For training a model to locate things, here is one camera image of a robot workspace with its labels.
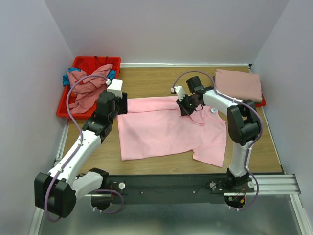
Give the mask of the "light pink t shirt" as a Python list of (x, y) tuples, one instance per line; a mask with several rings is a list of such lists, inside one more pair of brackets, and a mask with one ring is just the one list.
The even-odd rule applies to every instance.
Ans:
[(226, 124), (216, 108), (204, 106), (182, 116), (175, 97), (128, 100), (119, 115), (121, 159), (140, 160), (192, 151), (193, 159), (222, 167)]

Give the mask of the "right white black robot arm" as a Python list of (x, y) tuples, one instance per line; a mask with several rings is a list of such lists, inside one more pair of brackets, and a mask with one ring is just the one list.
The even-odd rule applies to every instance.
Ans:
[(263, 122), (251, 100), (241, 101), (219, 92), (215, 85), (205, 87), (199, 77), (186, 81), (191, 95), (182, 86), (173, 84), (171, 93), (176, 94), (182, 116), (189, 116), (198, 106), (212, 106), (227, 116), (228, 134), (233, 141), (232, 161), (226, 175), (212, 179), (213, 193), (231, 193), (256, 188), (249, 171), (249, 160), (254, 144), (263, 134)]

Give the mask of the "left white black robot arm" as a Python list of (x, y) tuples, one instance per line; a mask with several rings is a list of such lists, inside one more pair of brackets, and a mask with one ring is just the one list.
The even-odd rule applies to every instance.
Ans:
[(128, 95), (116, 95), (110, 91), (100, 94), (96, 109), (91, 117), (79, 128), (79, 137), (48, 173), (39, 173), (34, 180), (35, 206), (43, 209), (50, 222), (66, 218), (73, 211), (78, 199), (89, 193), (104, 193), (110, 197), (121, 197), (113, 190), (109, 174), (93, 168), (82, 177), (78, 173), (85, 161), (105, 140), (112, 130), (117, 115), (126, 114)]

